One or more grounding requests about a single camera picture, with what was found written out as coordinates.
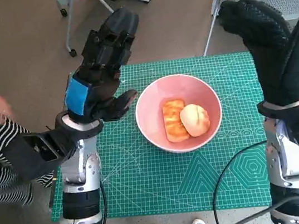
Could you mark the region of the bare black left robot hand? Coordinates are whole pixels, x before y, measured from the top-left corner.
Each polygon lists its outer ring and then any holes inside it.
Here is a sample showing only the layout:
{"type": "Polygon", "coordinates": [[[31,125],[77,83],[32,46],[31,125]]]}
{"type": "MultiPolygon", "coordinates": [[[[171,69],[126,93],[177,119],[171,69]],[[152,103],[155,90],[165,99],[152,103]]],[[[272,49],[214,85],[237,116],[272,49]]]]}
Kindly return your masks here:
{"type": "Polygon", "coordinates": [[[139,15],[126,8],[115,10],[98,30],[91,30],[82,50],[82,63],[70,76],[65,103],[78,123],[99,119],[115,101],[120,68],[131,56],[139,15]]]}

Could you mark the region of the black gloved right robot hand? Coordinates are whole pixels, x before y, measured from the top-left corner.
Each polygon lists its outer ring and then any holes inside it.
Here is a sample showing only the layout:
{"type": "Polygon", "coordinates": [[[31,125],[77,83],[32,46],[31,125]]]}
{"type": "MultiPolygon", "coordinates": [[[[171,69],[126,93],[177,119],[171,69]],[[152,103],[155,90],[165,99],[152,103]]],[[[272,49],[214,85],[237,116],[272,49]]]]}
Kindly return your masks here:
{"type": "Polygon", "coordinates": [[[218,17],[251,53],[264,100],[277,106],[298,102],[299,21],[291,29],[279,10],[257,0],[224,1],[218,17]]]}

